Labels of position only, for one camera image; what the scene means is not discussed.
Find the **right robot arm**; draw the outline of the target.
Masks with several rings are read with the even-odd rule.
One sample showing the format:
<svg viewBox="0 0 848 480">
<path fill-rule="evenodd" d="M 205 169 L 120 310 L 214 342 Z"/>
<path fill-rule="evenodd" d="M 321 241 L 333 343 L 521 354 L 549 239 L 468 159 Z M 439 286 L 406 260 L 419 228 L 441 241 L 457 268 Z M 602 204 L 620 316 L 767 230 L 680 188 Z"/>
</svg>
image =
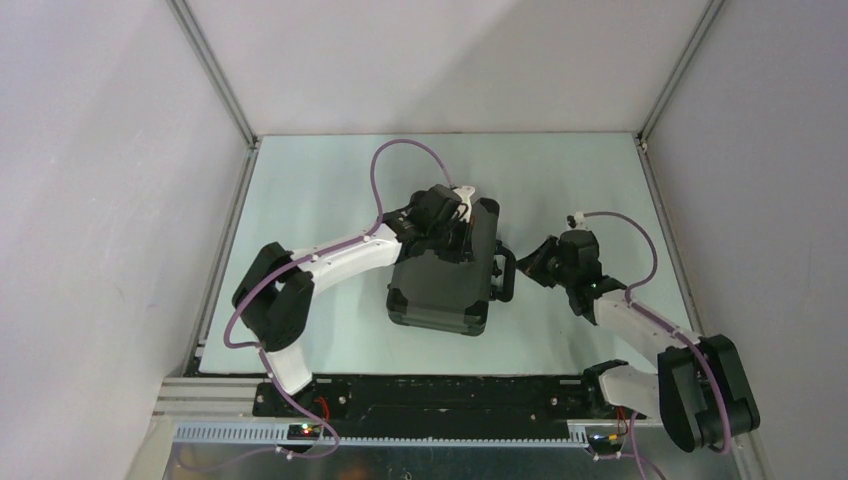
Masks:
<svg viewBox="0 0 848 480">
<path fill-rule="evenodd" d="M 609 361 L 590 368 L 597 381 L 583 388 L 581 402 L 591 416 L 606 418 L 621 406 L 657 419 L 685 452 L 720 451 L 726 440 L 760 427 L 733 341 L 700 336 L 637 302 L 631 288 L 604 273 L 592 231 L 549 236 L 516 268 L 543 287 L 563 288 L 574 315 L 614 333 L 654 367 L 647 373 Z"/>
</svg>

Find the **black poker case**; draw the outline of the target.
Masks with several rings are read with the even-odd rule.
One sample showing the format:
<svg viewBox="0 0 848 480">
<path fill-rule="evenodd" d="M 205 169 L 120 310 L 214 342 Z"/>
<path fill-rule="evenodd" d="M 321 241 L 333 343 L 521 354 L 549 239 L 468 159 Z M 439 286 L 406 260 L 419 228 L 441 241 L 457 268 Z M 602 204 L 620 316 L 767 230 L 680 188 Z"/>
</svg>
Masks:
<svg viewBox="0 0 848 480">
<path fill-rule="evenodd" d="M 473 260 L 451 263 L 428 251 L 394 267 L 386 309 L 397 325 L 465 336 L 481 335 L 492 302 L 513 299 L 516 258 L 497 238 L 500 205 L 472 205 Z"/>
</svg>

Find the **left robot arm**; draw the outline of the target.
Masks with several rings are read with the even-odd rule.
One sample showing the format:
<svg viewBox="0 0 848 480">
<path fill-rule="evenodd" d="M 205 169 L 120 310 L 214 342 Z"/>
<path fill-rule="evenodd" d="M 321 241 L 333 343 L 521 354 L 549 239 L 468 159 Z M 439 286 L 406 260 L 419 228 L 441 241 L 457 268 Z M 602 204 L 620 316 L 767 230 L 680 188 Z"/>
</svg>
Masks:
<svg viewBox="0 0 848 480">
<path fill-rule="evenodd" d="M 257 349 L 279 389 L 278 404 L 292 416 L 308 414 L 316 390 L 301 337 L 313 299 L 354 276 L 427 252 L 451 263 L 471 261 L 475 193 L 472 186 L 437 184 L 399 209 L 379 211 L 371 227 L 351 238 L 301 250 L 277 242 L 262 247 L 233 295 L 226 347 Z"/>
</svg>

